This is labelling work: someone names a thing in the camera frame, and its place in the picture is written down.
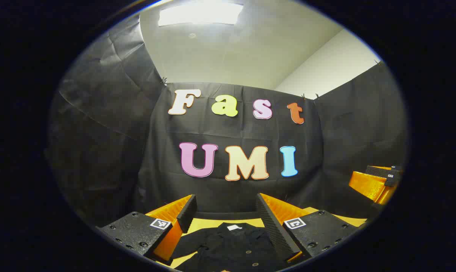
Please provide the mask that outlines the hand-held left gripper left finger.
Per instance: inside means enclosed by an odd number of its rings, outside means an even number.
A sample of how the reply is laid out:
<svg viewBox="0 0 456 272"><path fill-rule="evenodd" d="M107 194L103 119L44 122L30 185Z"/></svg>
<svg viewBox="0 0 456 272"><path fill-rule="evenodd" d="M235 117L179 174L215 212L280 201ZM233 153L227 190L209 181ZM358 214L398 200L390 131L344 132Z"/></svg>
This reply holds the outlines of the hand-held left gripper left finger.
<svg viewBox="0 0 456 272"><path fill-rule="evenodd" d="M130 212L97 229L130 251L170 265L176 246L188 232L196 212L196 196L191 194L148 213Z"/></svg>

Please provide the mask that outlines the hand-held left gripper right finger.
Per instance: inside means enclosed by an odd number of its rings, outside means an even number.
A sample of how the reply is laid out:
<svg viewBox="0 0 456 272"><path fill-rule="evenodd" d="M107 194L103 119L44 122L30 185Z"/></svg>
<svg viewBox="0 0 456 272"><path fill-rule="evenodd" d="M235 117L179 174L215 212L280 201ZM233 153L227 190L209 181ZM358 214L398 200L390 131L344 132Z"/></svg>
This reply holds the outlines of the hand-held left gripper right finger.
<svg viewBox="0 0 456 272"><path fill-rule="evenodd" d="M256 206L278 257L288 264L323 254L359 230L328 211L307 212L264 193L257 194Z"/></svg>

